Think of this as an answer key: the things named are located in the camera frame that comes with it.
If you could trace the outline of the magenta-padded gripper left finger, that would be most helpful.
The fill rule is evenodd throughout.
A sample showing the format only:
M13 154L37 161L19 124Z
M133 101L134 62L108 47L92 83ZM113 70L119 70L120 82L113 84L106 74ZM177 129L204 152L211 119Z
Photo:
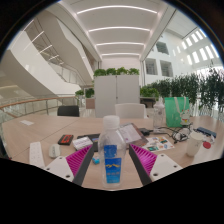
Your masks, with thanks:
M67 157L57 157L45 170L81 186L93 155L93 145L88 145Z

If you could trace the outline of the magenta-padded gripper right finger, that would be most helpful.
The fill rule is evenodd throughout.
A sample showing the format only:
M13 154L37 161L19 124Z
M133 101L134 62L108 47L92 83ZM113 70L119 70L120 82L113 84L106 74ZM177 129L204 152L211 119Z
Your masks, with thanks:
M133 144L129 145L129 155L143 186L182 169L166 154L156 155Z

